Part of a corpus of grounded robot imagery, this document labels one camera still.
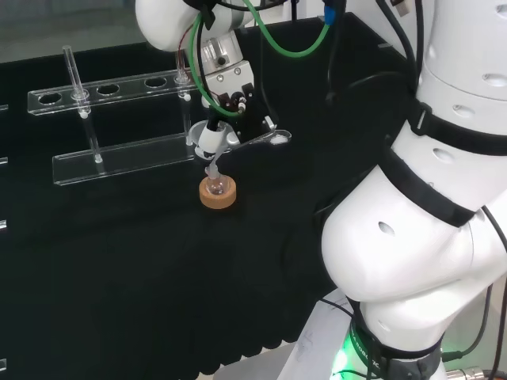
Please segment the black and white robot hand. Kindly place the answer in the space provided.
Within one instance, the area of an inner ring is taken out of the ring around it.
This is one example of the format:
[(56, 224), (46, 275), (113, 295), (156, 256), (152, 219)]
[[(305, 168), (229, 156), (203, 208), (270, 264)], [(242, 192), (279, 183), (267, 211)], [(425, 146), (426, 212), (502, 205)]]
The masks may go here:
[(190, 130), (197, 157), (210, 161), (219, 150), (236, 150), (275, 134), (276, 117), (254, 87), (249, 62), (242, 60), (207, 75), (202, 86), (208, 89), (208, 98), (222, 110), (202, 98), (208, 106), (207, 119), (195, 123)]

